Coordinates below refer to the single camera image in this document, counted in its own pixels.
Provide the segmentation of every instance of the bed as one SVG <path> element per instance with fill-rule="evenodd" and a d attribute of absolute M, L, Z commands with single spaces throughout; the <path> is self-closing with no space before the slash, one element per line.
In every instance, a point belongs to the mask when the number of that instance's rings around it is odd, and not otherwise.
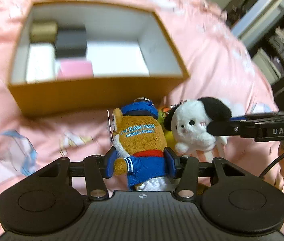
<path fill-rule="evenodd" d="M 59 157 L 80 161 L 110 148 L 106 110 L 29 120 L 7 89 L 13 48 L 34 1 L 44 0 L 0 0 L 0 193 Z M 216 5 L 205 0 L 106 1 L 155 9 L 177 45 L 191 77 L 163 99 L 164 105 L 212 96 L 228 105 L 233 116 L 278 110 L 266 78 L 226 27 L 226 14 Z M 278 146 L 279 142 L 231 137 L 225 154 L 259 175 L 277 157 Z M 266 180 L 282 186 L 278 166 Z M 123 177 L 113 177 L 106 184 L 110 193 L 126 189 Z M 81 178 L 73 179 L 73 187 L 85 194 Z"/>

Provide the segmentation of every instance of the white plush keychain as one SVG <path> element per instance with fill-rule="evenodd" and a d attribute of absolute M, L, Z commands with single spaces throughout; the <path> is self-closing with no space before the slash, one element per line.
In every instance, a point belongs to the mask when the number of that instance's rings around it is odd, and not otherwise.
<path fill-rule="evenodd" d="M 231 110 L 216 98 L 186 100 L 168 112 L 164 127 L 173 133 L 177 142 L 176 152 L 180 155 L 191 155 L 197 150 L 208 152 L 217 143 L 226 145 L 226 136 L 214 137 L 206 128 L 211 121 L 226 121 L 231 116 Z"/>

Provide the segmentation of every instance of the black ear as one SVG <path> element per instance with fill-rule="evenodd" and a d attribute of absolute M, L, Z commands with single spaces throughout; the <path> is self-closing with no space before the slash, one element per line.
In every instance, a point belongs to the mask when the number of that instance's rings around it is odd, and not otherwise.
<path fill-rule="evenodd" d="M 166 130 L 171 131 L 171 122 L 172 122 L 173 114 L 180 105 L 181 104 L 174 105 L 174 107 L 169 110 L 168 114 L 164 118 L 163 125 Z"/>
<path fill-rule="evenodd" d="M 203 103 L 205 112 L 213 121 L 226 121 L 232 117 L 231 110 L 221 100 L 212 97 L 198 100 Z"/>

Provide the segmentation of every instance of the pink box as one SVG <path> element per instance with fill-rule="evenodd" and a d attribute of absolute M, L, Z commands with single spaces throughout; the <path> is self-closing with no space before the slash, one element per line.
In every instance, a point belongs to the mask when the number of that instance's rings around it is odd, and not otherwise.
<path fill-rule="evenodd" d="M 82 59 L 64 59 L 60 60 L 60 70 L 58 79 L 78 79 L 84 77 L 93 77 L 92 63 Z"/>

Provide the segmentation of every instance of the open box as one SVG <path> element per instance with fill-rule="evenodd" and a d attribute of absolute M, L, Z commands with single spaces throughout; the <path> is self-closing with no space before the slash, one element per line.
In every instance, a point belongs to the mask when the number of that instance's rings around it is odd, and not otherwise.
<path fill-rule="evenodd" d="M 30 26 L 53 20 L 83 26 L 94 77 L 26 83 Z M 116 108 L 138 97 L 159 103 L 189 77 L 155 12 L 97 1 L 33 4 L 21 30 L 8 88 L 28 117 L 81 109 Z"/>

